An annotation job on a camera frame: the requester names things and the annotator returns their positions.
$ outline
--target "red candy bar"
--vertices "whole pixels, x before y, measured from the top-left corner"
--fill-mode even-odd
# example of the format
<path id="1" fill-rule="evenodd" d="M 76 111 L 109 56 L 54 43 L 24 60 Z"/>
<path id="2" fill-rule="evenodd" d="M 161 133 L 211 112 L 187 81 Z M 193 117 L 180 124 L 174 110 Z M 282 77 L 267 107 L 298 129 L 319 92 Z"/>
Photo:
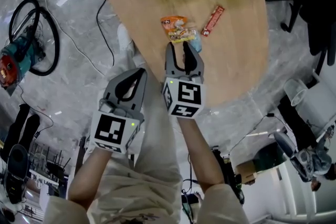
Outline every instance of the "red candy bar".
<path id="1" fill-rule="evenodd" d="M 212 29 L 214 29 L 214 26 L 216 25 L 217 21 L 219 20 L 224 10 L 225 9 L 223 7 L 219 5 L 216 6 L 215 10 L 212 12 L 210 16 L 208 23 L 201 32 L 203 36 L 207 37 L 211 33 Z"/>

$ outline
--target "wooden table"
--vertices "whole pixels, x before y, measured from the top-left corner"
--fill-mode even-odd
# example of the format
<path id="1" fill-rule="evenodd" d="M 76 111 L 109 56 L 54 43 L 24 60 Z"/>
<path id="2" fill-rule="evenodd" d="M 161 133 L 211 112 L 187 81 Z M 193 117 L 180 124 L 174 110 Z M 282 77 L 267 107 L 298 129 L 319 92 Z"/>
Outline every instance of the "wooden table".
<path id="1" fill-rule="evenodd" d="M 169 42 L 160 18 L 186 16 L 201 30 L 217 4 L 225 8 L 211 34 L 202 38 L 208 106 L 239 97 L 258 83 L 267 67 L 265 0 L 109 1 L 160 81 Z"/>

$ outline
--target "marble floor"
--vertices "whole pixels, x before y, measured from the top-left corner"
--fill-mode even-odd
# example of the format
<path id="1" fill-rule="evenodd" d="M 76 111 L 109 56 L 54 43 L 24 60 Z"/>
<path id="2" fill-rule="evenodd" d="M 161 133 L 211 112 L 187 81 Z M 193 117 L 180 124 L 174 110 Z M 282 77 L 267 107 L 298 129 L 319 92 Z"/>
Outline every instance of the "marble floor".
<path id="1" fill-rule="evenodd" d="M 8 23 L 13 10 L 22 0 L 0 0 L 0 41 L 8 37 Z M 96 13 L 103 0 L 47 0 L 48 7 L 57 18 L 61 28 L 88 55 L 95 66 L 103 73 L 112 67 L 112 56 L 96 24 Z M 284 95 L 283 84 L 289 78 L 307 81 L 317 59 L 309 54 L 306 24 L 301 18 L 291 34 L 281 30 L 280 22 L 289 19 L 290 10 L 286 2 L 267 5 L 269 22 L 268 70 L 257 86 L 239 99 L 206 109 L 197 122 L 210 145 L 219 145 L 223 153 L 230 149 L 248 133 L 268 112 L 276 111 L 280 98 Z M 99 20 L 107 41 L 118 57 L 117 27 L 120 23 L 107 2 L 100 13 Z M 44 32 L 44 41 L 50 42 L 50 33 Z M 60 34 L 60 60 L 54 73 L 47 77 L 27 74 L 21 83 L 23 98 L 33 108 L 50 115 L 54 126 L 43 131 L 37 142 L 49 145 L 54 150 L 63 150 L 71 156 L 79 139 L 87 135 L 92 111 L 96 108 L 99 75 L 90 63 L 80 55 L 73 44 Z M 0 91 L 0 104 L 3 115 L 14 119 L 18 105 L 22 103 L 21 90 L 17 89 L 10 98 Z M 50 126 L 51 121 L 41 116 L 41 127 Z M 266 118 L 254 133 L 272 132 L 282 127 L 275 118 Z M 177 134 L 177 155 L 180 162 L 187 157 L 186 147 Z M 273 142 L 267 135 L 245 138 L 231 152 L 233 164 L 251 159 L 266 144 Z"/>

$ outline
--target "fiducial marker cube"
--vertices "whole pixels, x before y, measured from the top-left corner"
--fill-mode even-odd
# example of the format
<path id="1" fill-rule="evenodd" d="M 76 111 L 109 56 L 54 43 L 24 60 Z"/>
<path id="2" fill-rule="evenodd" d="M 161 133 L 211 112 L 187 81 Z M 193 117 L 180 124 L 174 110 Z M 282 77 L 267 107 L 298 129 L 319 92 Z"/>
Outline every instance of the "fiducial marker cube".
<path id="1" fill-rule="evenodd" d="M 126 153 L 140 130 L 140 121 L 95 111 L 91 124 L 91 142 L 104 150 Z"/>
<path id="2" fill-rule="evenodd" d="M 203 84 L 166 78 L 162 93 L 169 115 L 194 119 L 204 109 L 206 90 Z"/>

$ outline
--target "white sleeve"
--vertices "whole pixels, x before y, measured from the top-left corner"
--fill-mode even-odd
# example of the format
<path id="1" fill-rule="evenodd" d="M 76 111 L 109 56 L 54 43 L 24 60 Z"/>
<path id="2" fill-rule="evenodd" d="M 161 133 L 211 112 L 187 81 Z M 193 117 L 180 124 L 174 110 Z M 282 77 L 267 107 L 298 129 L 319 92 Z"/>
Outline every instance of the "white sleeve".
<path id="1" fill-rule="evenodd" d="M 51 196 L 43 224 L 89 224 L 85 209 L 73 201 Z"/>
<path id="2" fill-rule="evenodd" d="M 248 224 L 239 200 L 229 185 L 220 184 L 209 188 L 206 193 L 197 224 Z"/>

